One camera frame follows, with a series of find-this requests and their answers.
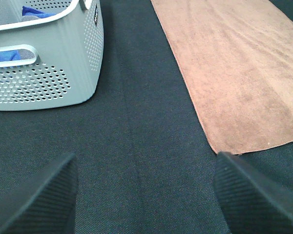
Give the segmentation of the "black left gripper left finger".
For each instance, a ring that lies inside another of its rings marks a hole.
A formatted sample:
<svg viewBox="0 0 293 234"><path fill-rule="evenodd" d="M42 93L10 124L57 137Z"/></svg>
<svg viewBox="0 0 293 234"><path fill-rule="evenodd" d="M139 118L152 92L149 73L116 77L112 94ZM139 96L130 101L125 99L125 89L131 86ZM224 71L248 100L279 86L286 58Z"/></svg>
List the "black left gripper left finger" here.
<svg viewBox="0 0 293 234"><path fill-rule="evenodd" d="M73 234L77 192L77 159L66 153L0 197L0 234Z"/></svg>

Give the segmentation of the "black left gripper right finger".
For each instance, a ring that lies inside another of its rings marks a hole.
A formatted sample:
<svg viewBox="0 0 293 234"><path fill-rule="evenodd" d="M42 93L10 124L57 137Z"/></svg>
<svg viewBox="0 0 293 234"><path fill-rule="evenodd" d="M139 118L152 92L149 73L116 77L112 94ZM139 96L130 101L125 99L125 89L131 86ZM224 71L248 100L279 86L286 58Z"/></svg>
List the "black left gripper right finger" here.
<svg viewBox="0 0 293 234"><path fill-rule="evenodd" d="M214 191L231 234L293 234L293 191L220 152Z"/></svg>

